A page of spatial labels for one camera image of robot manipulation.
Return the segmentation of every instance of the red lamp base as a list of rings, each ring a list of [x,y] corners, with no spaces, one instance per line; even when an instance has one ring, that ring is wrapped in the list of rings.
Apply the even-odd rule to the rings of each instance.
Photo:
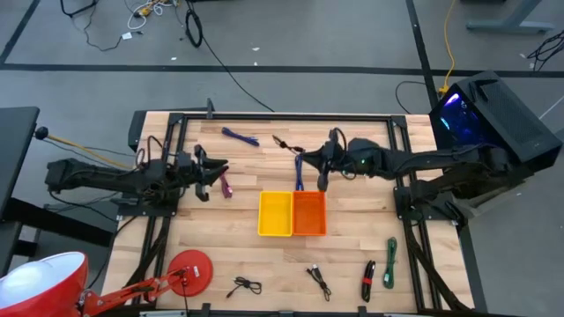
[[[168,266],[168,272],[189,268],[188,284],[177,284],[172,290],[176,295],[192,297],[204,291],[212,282],[213,265],[212,260],[205,253],[197,250],[186,250],[180,252]]]

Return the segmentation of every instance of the wooden tabletop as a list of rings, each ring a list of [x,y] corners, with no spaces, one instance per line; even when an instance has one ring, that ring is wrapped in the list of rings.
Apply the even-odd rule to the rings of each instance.
[[[139,149],[146,147],[150,135],[164,139],[167,118],[167,112],[147,113]],[[412,150],[435,149],[428,117],[407,115],[406,120]],[[255,136],[261,146],[223,136],[222,127]],[[340,127],[347,140],[365,137],[381,146],[390,146],[386,126],[380,122],[189,121],[184,150],[192,151],[194,145],[201,144],[210,158],[228,159],[226,177],[234,190],[233,198],[225,199],[218,183],[208,189],[210,201],[203,203],[190,188],[172,220],[165,271],[175,255],[188,249],[206,253],[213,262],[209,288],[188,298],[189,307],[199,309],[203,303],[211,303],[212,310],[356,312],[358,306],[366,306],[369,312],[416,312],[404,229],[397,219],[392,195],[394,181],[364,176],[347,181],[338,173],[331,174],[326,193],[327,236],[274,238],[256,233],[259,193],[293,191],[295,186],[294,156],[275,145],[272,135],[312,151],[327,140],[334,127]],[[399,131],[396,135],[401,144]],[[160,156],[160,149],[155,148],[152,147],[154,158]],[[440,171],[427,171],[418,173],[418,177],[433,179],[439,174]],[[316,190],[317,175],[313,167],[303,165],[306,190]],[[134,220],[115,239],[102,293],[122,288],[138,265],[146,221],[145,217]],[[435,267],[459,299],[473,306],[456,228],[439,220],[427,221],[427,227]],[[382,285],[386,242],[390,237],[396,237],[398,242],[392,290]],[[371,300],[365,303],[360,298],[360,280],[369,260],[376,261],[376,270]],[[332,290],[330,302],[323,299],[319,285],[305,272],[314,263]],[[427,276],[420,265],[419,272],[426,306],[431,307]],[[261,282],[263,293],[255,295],[239,289],[226,299],[237,276]],[[160,297],[158,308],[183,309],[184,302],[170,291]]]

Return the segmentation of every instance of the plastic bin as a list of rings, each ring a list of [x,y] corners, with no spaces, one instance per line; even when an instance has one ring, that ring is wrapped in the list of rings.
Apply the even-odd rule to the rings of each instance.
[[[327,234],[324,192],[293,192],[293,234],[301,236]]]
[[[261,192],[258,208],[258,235],[291,237],[292,208],[292,192]]]

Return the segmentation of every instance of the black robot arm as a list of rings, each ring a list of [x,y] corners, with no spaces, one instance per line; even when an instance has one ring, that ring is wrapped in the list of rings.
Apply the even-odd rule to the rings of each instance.
[[[339,143],[339,135],[343,139],[343,146]],[[277,137],[275,141],[283,145],[282,147],[287,147]],[[394,180],[411,172],[444,169],[445,174],[436,180],[413,182],[411,188],[416,194],[412,197],[414,199],[422,195],[421,198],[432,200],[445,190],[451,190],[456,195],[461,192],[458,189],[463,186],[469,187],[472,183],[488,182],[497,186],[507,180],[509,172],[513,169],[509,154],[491,144],[409,153],[382,148],[365,138],[354,138],[347,144],[339,128],[330,131],[329,141],[325,142],[319,150],[301,151],[301,156],[305,162],[319,171],[317,187],[322,191],[327,190],[328,176],[333,172],[342,173],[347,179],[352,179],[356,175],[366,175]],[[469,195],[479,195],[486,188],[491,190],[491,186],[478,187]]]
[[[166,204],[179,198],[178,189],[196,184],[196,196],[208,201],[205,186],[210,186],[225,172],[225,159],[207,158],[200,145],[194,147],[197,161],[190,154],[180,152],[174,164],[162,159],[140,163],[131,171],[100,167],[74,158],[48,163],[45,183],[49,192],[60,192],[79,187],[99,188],[132,194],[151,204]]]

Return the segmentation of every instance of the floor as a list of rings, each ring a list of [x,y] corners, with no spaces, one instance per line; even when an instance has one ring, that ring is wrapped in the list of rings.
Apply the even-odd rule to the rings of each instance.
[[[90,0],[65,3],[73,11]],[[544,73],[533,76],[531,61],[521,57],[556,32],[543,37],[471,33],[464,27],[471,18],[506,17],[518,3],[456,1],[449,23],[455,75],[503,71],[504,80],[533,113],[541,115],[556,105],[543,122],[557,132],[564,128],[564,54],[555,56]],[[442,38],[449,6],[449,0],[415,1],[428,61],[437,75],[433,77],[436,87],[443,82],[439,75],[450,66]],[[344,0],[239,0],[196,3],[196,9],[215,53],[226,65],[240,66],[234,76],[276,111],[402,113],[394,97],[396,85],[403,80],[423,81],[404,1],[357,0],[352,5]],[[57,1],[3,0],[0,48],[13,34],[19,37],[0,57],[5,62],[0,64],[0,107],[37,106],[39,124],[49,127],[53,135],[116,151],[129,150],[127,131],[135,110],[201,107],[211,98],[222,111],[264,111],[221,71],[207,48],[190,46],[181,23],[185,10],[185,5],[178,9],[180,22],[172,8],[165,8],[162,16],[152,14],[143,35],[133,34],[117,49],[102,53],[85,44],[81,29],[88,23],[88,14],[75,17],[73,24],[60,12]],[[24,16],[28,21],[22,28]],[[562,16],[564,3],[545,0],[530,20],[552,22],[559,31],[564,28]],[[128,17],[124,4],[100,0],[88,28],[91,42],[104,48],[115,45],[120,34],[128,31]],[[450,82],[458,79],[452,77]],[[399,98],[413,113],[430,110],[423,85],[403,85]],[[72,155],[32,142],[14,195],[37,205],[52,203],[43,184],[45,165]],[[564,309],[557,295],[563,288],[559,281],[564,219],[555,194],[558,185],[561,188],[558,175],[563,170],[559,161],[514,195],[483,206],[494,210],[471,221],[489,312],[550,316]],[[100,191],[78,189],[65,193],[65,198],[86,201],[99,195]],[[89,219],[101,223],[95,217]],[[79,244],[76,248],[90,248],[95,261],[104,256],[101,248]],[[55,251],[51,243],[41,247],[40,253]],[[92,263],[92,271],[99,265]]]

